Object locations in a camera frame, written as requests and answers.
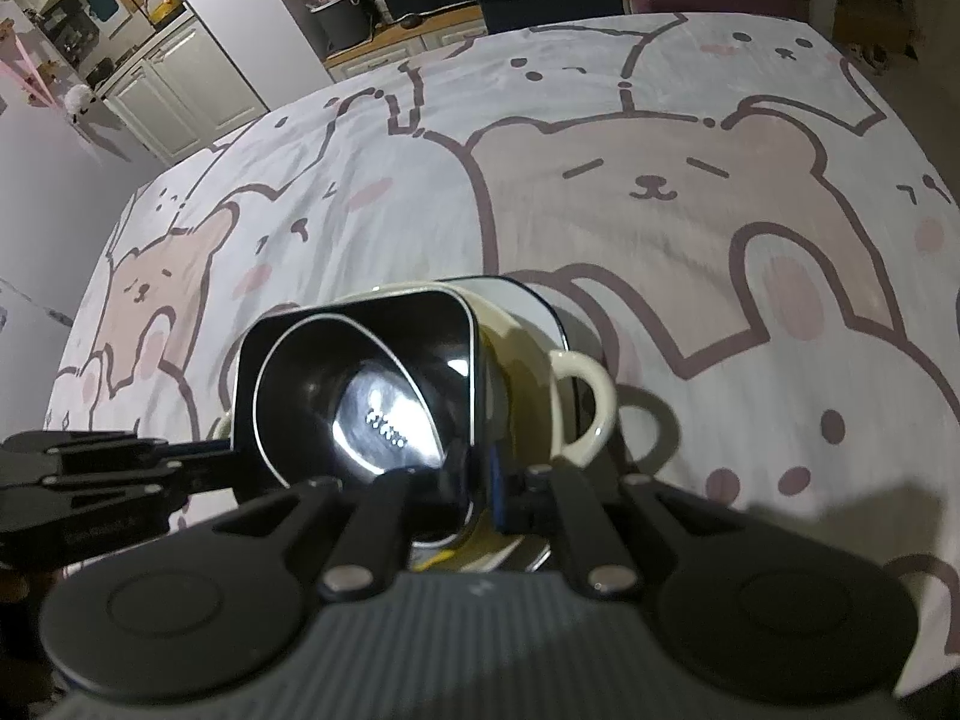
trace mug handle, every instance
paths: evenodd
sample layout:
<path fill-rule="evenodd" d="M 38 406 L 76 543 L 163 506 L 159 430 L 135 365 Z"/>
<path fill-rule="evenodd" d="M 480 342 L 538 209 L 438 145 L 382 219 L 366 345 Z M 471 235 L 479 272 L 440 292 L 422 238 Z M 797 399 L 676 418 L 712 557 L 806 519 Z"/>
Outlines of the mug handle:
<path fill-rule="evenodd" d="M 553 380 L 550 382 L 550 412 L 551 412 L 551 459 L 563 457 L 584 469 L 599 454 L 606 445 L 613 427 L 616 426 L 617 404 L 616 388 L 613 386 L 607 370 L 603 365 L 580 352 L 571 352 L 565 349 L 553 349 L 550 352 L 550 370 L 553 371 Z M 557 382 L 560 379 L 577 378 L 587 382 L 593 391 L 593 400 L 596 404 L 596 413 L 589 428 L 584 431 L 573 443 L 564 443 L 563 437 L 563 405 L 560 403 L 560 391 Z"/>

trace plush toy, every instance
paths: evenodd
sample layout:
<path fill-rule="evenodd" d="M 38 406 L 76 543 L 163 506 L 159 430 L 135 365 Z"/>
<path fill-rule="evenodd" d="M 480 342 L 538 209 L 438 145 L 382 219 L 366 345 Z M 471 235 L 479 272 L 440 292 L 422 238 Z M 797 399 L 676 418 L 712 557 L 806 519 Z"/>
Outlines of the plush toy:
<path fill-rule="evenodd" d="M 78 83 L 76 86 L 72 86 L 67 90 L 67 93 L 64 95 L 64 108 L 66 112 L 73 117 L 74 124 L 77 122 L 78 117 L 83 116 L 83 114 L 88 111 L 90 103 L 93 103 L 93 100 L 96 100 L 96 95 L 94 95 L 93 90 L 84 83 Z"/>

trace floor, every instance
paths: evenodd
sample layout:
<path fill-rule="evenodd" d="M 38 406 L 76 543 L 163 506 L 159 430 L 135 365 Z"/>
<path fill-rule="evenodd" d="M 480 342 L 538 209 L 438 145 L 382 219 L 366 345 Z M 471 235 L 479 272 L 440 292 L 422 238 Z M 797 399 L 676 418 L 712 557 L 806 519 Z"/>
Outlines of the floor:
<path fill-rule="evenodd" d="M 880 76 L 863 63 L 857 66 L 913 133 L 950 193 L 960 199 L 960 103 L 906 56 L 891 55 L 889 70 Z"/>

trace bedsheet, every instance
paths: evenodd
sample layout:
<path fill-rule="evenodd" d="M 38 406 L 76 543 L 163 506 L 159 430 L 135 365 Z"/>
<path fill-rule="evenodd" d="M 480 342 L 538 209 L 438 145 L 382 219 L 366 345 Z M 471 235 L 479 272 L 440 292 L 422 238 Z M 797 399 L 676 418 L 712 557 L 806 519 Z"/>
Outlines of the bedsheet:
<path fill-rule="evenodd" d="M 541 26 L 323 89 L 138 191 L 46 424 L 207 437 L 263 314 L 512 274 L 616 375 L 628 461 L 649 464 L 649 389 L 682 439 L 648 470 L 908 584 L 904 692 L 960 654 L 958 255 L 936 170 L 809 26 Z"/>

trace wooden countertop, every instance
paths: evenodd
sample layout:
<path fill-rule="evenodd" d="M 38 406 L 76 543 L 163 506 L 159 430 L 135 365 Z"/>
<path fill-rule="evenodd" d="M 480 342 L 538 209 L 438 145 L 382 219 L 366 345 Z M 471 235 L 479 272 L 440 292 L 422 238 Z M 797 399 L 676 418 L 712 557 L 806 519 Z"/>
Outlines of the wooden countertop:
<path fill-rule="evenodd" d="M 483 13 L 478 5 L 467 5 L 456 10 L 448 10 L 445 13 L 439 13 L 424 19 L 424 23 L 413 29 L 404 29 L 398 23 L 392 23 L 385 29 L 381 29 L 373 35 L 371 40 L 354 46 L 352 49 L 333 53 L 323 60 L 323 64 L 328 68 L 335 68 L 337 65 L 349 62 L 357 57 L 367 55 L 370 52 L 376 52 L 380 49 L 402 43 L 404 40 L 410 40 L 418 35 L 425 35 L 435 32 L 438 29 L 445 29 L 449 26 L 460 25 L 461 23 L 475 22 L 483 19 Z"/>

